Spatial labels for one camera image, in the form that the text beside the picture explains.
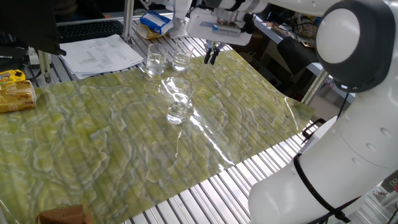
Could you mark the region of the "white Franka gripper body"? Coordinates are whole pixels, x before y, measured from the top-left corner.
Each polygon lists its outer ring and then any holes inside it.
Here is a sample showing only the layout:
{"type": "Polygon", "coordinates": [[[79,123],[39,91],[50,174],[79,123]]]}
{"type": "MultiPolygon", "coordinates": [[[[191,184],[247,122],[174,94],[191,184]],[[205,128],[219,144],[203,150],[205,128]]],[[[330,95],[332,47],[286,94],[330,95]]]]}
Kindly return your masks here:
{"type": "Polygon", "coordinates": [[[190,37],[242,46],[247,45],[252,37],[237,25],[219,23],[213,11],[200,8],[195,8],[190,13],[187,34],[190,37]]]}

